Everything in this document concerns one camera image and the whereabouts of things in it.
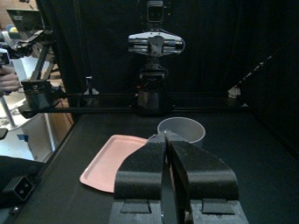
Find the pink tray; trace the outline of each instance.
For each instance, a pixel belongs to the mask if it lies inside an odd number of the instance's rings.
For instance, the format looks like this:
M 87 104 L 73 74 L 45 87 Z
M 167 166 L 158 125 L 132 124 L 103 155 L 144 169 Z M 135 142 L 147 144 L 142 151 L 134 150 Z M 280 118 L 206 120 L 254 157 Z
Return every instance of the pink tray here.
M 118 169 L 127 156 L 139 150 L 146 142 L 147 139 L 136 136 L 114 135 L 80 175 L 80 182 L 100 191 L 112 193 Z

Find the white cup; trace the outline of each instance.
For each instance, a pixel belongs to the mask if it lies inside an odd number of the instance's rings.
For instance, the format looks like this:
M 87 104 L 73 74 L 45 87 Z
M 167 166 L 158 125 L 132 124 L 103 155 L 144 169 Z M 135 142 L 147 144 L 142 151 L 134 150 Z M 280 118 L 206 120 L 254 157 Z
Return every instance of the white cup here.
M 191 144 L 202 147 L 206 129 L 199 122 L 187 117 L 171 117 L 158 125 L 158 133 L 166 130 L 178 134 Z

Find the black backdrop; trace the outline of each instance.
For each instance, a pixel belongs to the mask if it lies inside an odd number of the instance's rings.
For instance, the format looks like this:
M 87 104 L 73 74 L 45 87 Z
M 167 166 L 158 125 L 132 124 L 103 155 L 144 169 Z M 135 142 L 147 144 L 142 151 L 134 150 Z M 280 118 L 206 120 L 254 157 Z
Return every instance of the black backdrop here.
M 122 93 L 139 81 L 146 56 L 128 52 L 142 32 L 138 0 L 36 0 L 57 39 L 61 78 L 85 91 L 93 76 L 100 93 Z M 170 92 L 227 92 L 299 32 L 299 1 L 172 0 L 163 28 L 182 36 L 184 52 L 164 56 Z M 298 38 L 242 85 L 242 97 L 299 153 Z

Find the black tabletop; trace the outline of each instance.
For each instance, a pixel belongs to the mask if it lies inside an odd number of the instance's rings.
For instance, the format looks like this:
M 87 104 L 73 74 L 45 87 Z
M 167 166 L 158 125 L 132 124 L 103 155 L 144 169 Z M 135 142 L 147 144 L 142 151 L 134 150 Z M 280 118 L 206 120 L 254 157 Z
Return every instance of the black tabletop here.
M 248 222 L 299 223 L 299 162 L 248 112 L 83 115 L 15 223 L 108 223 L 114 196 L 83 185 L 80 174 L 112 135 L 148 138 L 171 116 L 190 117 L 204 126 L 203 149 L 236 173 Z

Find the person's arm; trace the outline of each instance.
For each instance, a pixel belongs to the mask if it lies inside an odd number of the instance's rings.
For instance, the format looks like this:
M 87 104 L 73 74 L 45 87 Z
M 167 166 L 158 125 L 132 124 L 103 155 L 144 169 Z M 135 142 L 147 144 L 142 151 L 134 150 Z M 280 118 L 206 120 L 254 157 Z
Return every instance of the person's arm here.
M 20 87 L 19 77 L 12 68 L 0 66 L 0 92 L 16 91 Z

